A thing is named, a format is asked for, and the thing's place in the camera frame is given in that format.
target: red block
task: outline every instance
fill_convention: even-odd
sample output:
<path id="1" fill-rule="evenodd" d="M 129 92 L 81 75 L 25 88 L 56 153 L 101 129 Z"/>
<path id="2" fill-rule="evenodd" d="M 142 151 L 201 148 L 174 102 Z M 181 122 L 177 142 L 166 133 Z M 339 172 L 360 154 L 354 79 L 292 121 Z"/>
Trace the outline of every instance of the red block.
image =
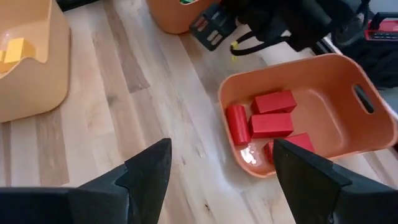
<path id="1" fill-rule="evenodd" d="M 254 97 L 251 109 L 254 114 L 289 113 L 296 107 L 290 90 Z"/>
<path id="2" fill-rule="evenodd" d="M 287 137 L 285 140 L 302 147 L 310 152 L 315 152 L 315 149 L 311 143 L 310 136 L 307 133 L 298 134 L 295 136 Z M 269 163 L 273 164 L 273 153 L 274 153 L 274 142 L 271 141 L 264 146 L 264 153 Z"/>
<path id="3" fill-rule="evenodd" d="M 250 117 L 249 130 L 252 138 L 281 138 L 293 132 L 290 114 L 255 114 Z"/>
<path id="4" fill-rule="evenodd" d="M 235 146 L 247 145 L 250 142 L 249 126 L 246 112 L 242 105 L 230 105 L 226 109 L 226 119 Z"/>

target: red device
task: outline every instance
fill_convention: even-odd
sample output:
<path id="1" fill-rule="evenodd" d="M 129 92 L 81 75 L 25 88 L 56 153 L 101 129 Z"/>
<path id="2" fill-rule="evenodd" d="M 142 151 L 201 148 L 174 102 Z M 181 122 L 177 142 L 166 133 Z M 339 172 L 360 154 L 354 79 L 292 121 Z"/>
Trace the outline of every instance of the red device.
<path id="1" fill-rule="evenodd" d="M 387 20 L 398 18 L 396 12 L 378 12 L 368 24 L 364 31 L 365 39 L 368 41 L 398 42 L 398 20 Z"/>
<path id="2" fill-rule="evenodd" d="M 254 114 L 289 113 L 296 107 L 290 90 L 254 97 L 251 109 Z"/>
<path id="3" fill-rule="evenodd" d="M 307 133 L 287 137 L 287 138 L 285 138 L 285 140 L 289 141 L 295 145 L 298 145 L 298 146 L 302 147 L 303 149 L 306 149 L 311 152 L 315 152 L 315 149 L 311 143 L 310 136 Z M 269 143 L 267 143 L 264 146 L 264 153 L 266 155 L 268 162 L 271 164 L 274 163 L 273 152 L 274 152 L 274 141 L 270 141 Z"/>
<path id="4" fill-rule="evenodd" d="M 246 112 L 242 105 L 230 105 L 226 109 L 226 119 L 235 146 L 247 145 L 250 142 L 249 126 Z"/>
<path id="5" fill-rule="evenodd" d="M 293 123 L 288 113 L 254 114 L 249 130 L 252 138 L 281 138 L 293 132 Z"/>

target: basket handle hole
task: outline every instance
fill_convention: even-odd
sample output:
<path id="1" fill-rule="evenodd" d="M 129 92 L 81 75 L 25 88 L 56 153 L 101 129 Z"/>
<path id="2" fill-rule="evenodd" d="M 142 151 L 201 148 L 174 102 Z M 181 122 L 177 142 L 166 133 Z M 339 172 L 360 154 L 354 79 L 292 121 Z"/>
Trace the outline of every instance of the basket handle hole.
<path id="1" fill-rule="evenodd" d="M 373 114 L 374 113 L 373 103 L 371 102 L 370 98 L 367 96 L 367 94 L 365 93 L 363 88 L 357 84 L 354 86 L 354 92 L 355 92 L 355 95 L 357 96 L 359 102 L 362 104 L 363 108 L 369 114 Z"/>

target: orange plastic bin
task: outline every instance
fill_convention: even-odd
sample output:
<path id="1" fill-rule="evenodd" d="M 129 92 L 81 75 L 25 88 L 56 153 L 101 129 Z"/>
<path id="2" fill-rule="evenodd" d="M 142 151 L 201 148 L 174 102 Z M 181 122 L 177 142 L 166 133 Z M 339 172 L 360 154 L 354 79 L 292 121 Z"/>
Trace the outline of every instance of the orange plastic bin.
<path id="1" fill-rule="evenodd" d="M 360 86 L 368 97 L 372 113 L 359 100 L 355 86 Z M 223 112 L 231 103 L 239 103 L 250 116 L 254 96 L 281 90 L 292 90 L 297 102 L 291 114 L 291 135 L 308 133 L 315 153 L 325 158 L 384 149 L 397 140 L 396 122 L 365 72 L 351 59 L 337 54 L 233 75 L 222 83 L 218 98 Z M 274 175 L 262 149 L 270 139 L 252 139 L 248 146 L 234 146 L 223 114 L 237 163 L 256 177 Z"/>
<path id="2" fill-rule="evenodd" d="M 195 0 L 188 4 L 180 0 L 146 0 L 156 24 L 169 34 L 182 34 L 189 24 L 210 4 L 219 0 Z"/>

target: yellow block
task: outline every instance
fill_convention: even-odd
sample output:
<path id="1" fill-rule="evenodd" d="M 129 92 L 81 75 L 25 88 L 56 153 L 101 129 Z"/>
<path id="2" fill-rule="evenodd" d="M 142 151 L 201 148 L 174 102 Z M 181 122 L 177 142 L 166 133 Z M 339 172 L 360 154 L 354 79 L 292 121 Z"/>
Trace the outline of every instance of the yellow block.
<path id="1" fill-rule="evenodd" d="M 0 65 L 0 72 L 8 72 L 24 57 L 35 57 L 35 47 L 24 38 L 12 39 L 8 42 L 6 56 Z"/>
<path id="2" fill-rule="evenodd" d="M 4 67 L 4 57 L 6 56 L 6 52 L 0 50 L 0 73 L 7 72 L 6 68 Z"/>

